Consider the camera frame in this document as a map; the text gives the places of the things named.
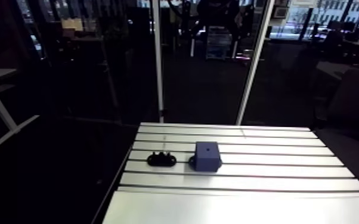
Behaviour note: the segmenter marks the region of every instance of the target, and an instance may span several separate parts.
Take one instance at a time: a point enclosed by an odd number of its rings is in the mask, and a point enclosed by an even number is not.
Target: black object
[[[355,23],[353,23],[353,22],[345,22],[345,23],[343,23],[342,29],[344,31],[354,31],[354,28],[355,28]]]
[[[326,123],[316,135],[359,179],[359,70],[343,76],[330,106]]]
[[[177,163],[177,158],[170,153],[160,152],[156,154],[153,152],[152,155],[147,157],[147,164],[149,166],[174,166]]]

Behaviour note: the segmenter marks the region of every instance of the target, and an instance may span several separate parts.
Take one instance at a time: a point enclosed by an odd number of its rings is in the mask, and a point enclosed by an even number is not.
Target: black chair
[[[359,70],[342,77],[317,136],[359,178]]]

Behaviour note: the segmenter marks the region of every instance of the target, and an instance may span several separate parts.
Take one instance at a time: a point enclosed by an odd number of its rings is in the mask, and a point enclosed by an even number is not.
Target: floor
[[[38,118],[0,146],[0,223],[91,223],[136,131]]]
[[[193,58],[186,48],[163,55],[166,122],[235,124],[249,66],[239,61],[205,60],[203,45],[195,49]],[[293,58],[298,52],[266,51],[263,57],[267,60],[258,65],[243,124],[309,126],[313,118],[309,95],[294,88],[302,83],[292,81],[292,64],[279,69],[284,66],[281,57]]]

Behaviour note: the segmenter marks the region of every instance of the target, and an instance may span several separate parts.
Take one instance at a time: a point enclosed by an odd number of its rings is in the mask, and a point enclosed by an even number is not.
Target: aluminum table
[[[188,166],[197,141],[219,144],[216,173]],[[308,128],[141,124],[103,223],[246,222],[359,223],[359,180]]]

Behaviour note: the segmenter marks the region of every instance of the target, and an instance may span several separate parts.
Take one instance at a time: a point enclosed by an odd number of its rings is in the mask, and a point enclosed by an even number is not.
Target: glass partition
[[[165,122],[235,124],[265,5],[160,1]]]

